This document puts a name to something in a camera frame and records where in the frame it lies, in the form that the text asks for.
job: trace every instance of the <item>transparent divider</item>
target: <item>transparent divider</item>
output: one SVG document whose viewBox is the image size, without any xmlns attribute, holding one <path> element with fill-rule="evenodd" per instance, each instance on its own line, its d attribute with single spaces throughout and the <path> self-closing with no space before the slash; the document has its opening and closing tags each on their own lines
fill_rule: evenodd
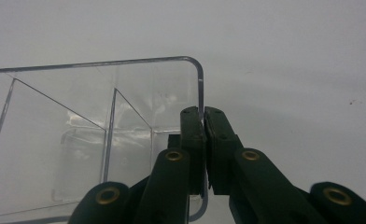
<svg viewBox="0 0 366 224">
<path fill-rule="evenodd" d="M 99 183 L 148 176 L 202 85 L 186 57 L 1 69 L 0 223 L 65 223 Z"/>
</svg>

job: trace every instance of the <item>clamp jaw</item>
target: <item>clamp jaw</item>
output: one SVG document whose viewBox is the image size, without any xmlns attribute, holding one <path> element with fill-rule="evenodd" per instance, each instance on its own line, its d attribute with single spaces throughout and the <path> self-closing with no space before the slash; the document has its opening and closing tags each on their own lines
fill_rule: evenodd
<svg viewBox="0 0 366 224">
<path fill-rule="evenodd" d="M 229 195 L 236 223 L 366 223 L 366 202 L 330 182 L 309 193 L 294 187 L 267 158 L 242 146 L 225 114 L 206 107 L 180 113 L 151 175 L 131 188 L 105 182 L 91 189 L 69 224 L 188 223 L 189 195 L 204 195 L 205 170 L 215 195 Z"/>
</svg>

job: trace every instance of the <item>plastic box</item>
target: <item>plastic box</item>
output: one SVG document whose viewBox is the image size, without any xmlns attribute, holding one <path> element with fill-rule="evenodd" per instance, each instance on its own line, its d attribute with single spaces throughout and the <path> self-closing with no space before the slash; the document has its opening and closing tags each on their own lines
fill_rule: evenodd
<svg viewBox="0 0 366 224">
<path fill-rule="evenodd" d="M 203 92 L 189 57 L 0 69 L 0 223 L 64 223 L 97 184 L 140 181 Z"/>
</svg>

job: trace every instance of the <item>white wall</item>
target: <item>white wall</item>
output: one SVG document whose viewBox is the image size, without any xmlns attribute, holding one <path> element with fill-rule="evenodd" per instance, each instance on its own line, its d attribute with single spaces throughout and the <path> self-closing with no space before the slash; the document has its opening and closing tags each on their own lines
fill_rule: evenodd
<svg viewBox="0 0 366 224">
<path fill-rule="evenodd" d="M 366 200 L 366 1 L 0 1 L 0 68 L 177 55 L 293 184 Z"/>
</svg>

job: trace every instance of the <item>brass rivet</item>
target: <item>brass rivet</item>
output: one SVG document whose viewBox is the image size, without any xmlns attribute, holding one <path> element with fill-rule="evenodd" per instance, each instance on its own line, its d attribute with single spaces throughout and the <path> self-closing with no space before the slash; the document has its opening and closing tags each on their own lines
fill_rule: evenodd
<svg viewBox="0 0 366 224">
<path fill-rule="evenodd" d="M 341 196 L 341 198 L 337 198 L 337 197 L 333 196 L 332 195 L 333 193 L 338 194 L 339 196 Z M 323 189 L 323 194 L 330 201 L 332 201 L 334 203 L 338 203 L 340 205 L 350 205 L 352 203 L 351 197 L 349 197 L 349 195 L 347 195 L 345 192 L 343 192 L 342 190 L 337 189 L 337 188 L 333 188 L 333 187 L 325 188 L 325 189 Z"/>
<path fill-rule="evenodd" d="M 245 151 L 242 153 L 242 157 L 249 161 L 256 161 L 259 159 L 260 156 L 254 151 Z"/>
<path fill-rule="evenodd" d="M 96 194 L 96 201 L 99 204 L 113 203 L 120 196 L 120 191 L 114 187 L 102 189 Z"/>
<path fill-rule="evenodd" d="M 180 161 L 181 159 L 183 159 L 183 154 L 177 151 L 171 151 L 166 153 L 165 157 L 169 161 Z"/>
</svg>

